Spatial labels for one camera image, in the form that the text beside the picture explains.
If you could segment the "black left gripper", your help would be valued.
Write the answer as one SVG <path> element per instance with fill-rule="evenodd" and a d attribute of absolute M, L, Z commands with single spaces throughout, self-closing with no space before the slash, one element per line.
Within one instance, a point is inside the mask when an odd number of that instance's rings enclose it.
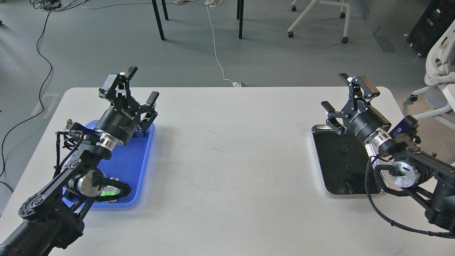
<path fill-rule="evenodd" d="M 94 130 L 109 134 L 122 145 L 128 144 L 136 124 L 148 130 L 157 117 L 155 102 L 159 92 L 151 92 L 146 103 L 141 106 L 131 96 L 129 81 L 137 70 L 138 67 L 131 66 L 126 72 L 110 74 L 103 87 L 99 88 L 98 96 L 108 100 L 111 106 L 96 123 Z"/>

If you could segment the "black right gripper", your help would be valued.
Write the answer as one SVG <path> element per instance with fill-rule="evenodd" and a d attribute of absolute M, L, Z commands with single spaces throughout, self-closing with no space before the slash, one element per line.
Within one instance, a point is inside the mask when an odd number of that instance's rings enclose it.
<path fill-rule="evenodd" d="M 370 144 L 371 133 L 378 128 L 389 131 L 391 127 L 391 123 L 370 105 L 373 98 L 380 96 L 380 91 L 367 76 L 351 77 L 346 73 L 340 73 L 338 76 L 348 85 L 348 102 L 342 112 L 336 111 L 328 101 L 321 102 L 327 111 L 326 124 L 337 135 L 345 134 L 347 127 L 348 131 L 363 144 Z M 337 118 L 343 119 L 344 126 L 336 120 Z"/>

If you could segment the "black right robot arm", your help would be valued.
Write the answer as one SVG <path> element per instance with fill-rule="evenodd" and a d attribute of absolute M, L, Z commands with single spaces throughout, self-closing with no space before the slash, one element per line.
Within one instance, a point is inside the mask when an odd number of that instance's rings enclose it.
<path fill-rule="evenodd" d="M 418 121 L 406 116 L 391 129 L 391 123 L 371 105 L 380 91 L 367 76 L 339 74 L 348 86 L 348 101 L 341 111 L 328 102 L 321 104 L 327 112 L 326 124 L 337 134 L 353 134 L 363 145 L 372 144 L 378 152 L 370 156 L 365 170 L 364 187 L 367 198 L 377 214 L 397 228 L 428 236 L 454 238 L 454 167 L 429 155 L 420 147 Z M 444 229 L 432 232 L 410 228 L 383 214 L 375 206 L 367 183 L 370 173 L 386 193 L 411 197 L 425 209 L 429 223 Z"/>

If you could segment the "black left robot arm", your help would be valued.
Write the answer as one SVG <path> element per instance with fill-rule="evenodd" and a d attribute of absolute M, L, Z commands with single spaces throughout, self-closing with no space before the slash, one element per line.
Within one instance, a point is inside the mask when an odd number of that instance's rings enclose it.
<path fill-rule="evenodd" d="M 2 256 L 47 256 L 53 248 L 65 249 L 83 235 L 84 217 L 94 202 L 121 199 L 131 193 L 127 183 L 107 178 L 98 164 L 109 160 L 117 144 L 127 145 L 135 134 L 145 135 L 157 117 L 152 92 L 139 104 L 130 92 L 129 82 L 138 68 L 110 74 L 99 97 L 110 106 L 89 129 L 67 120 L 64 147 L 70 153 L 57 159 L 52 181 L 28 198 L 19 208 L 22 224 L 1 244 Z"/>

